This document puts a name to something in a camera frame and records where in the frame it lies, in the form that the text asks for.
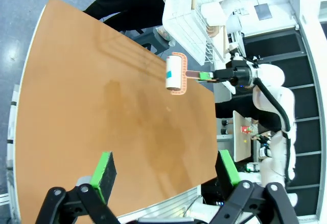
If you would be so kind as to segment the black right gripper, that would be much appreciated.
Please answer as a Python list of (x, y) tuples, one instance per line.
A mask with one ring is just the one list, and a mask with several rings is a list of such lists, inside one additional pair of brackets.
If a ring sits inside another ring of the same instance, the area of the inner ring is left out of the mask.
[(250, 86), (252, 83), (252, 71), (245, 60), (231, 60), (225, 64), (224, 69), (212, 72), (199, 72), (199, 80), (206, 80), (208, 83), (230, 82), (234, 87)]

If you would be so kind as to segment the person's left hand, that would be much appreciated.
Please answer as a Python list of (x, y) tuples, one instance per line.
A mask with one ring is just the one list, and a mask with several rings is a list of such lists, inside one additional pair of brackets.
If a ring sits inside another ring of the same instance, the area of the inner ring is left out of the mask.
[(214, 38), (219, 34), (220, 26), (207, 26), (206, 31), (210, 38)]

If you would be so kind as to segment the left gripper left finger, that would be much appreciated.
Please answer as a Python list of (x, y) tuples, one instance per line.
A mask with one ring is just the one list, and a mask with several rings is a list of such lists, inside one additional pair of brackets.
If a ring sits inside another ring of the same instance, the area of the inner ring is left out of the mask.
[(76, 223), (80, 216), (93, 223), (119, 223), (108, 207), (116, 175), (113, 153), (103, 152), (92, 176), (80, 178), (70, 191), (48, 190), (36, 223)]

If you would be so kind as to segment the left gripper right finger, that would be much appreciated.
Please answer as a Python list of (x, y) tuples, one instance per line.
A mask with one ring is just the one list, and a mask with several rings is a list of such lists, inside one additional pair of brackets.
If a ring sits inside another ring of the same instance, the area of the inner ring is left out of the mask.
[(271, 182), (262, 187), (240, 180), (227, 150), (218, 151), (215, 169), (224, 204), (210, 223), (236, 223), (243, 212), (251, 213), (260, 223), (299, 223), (281, 183)]

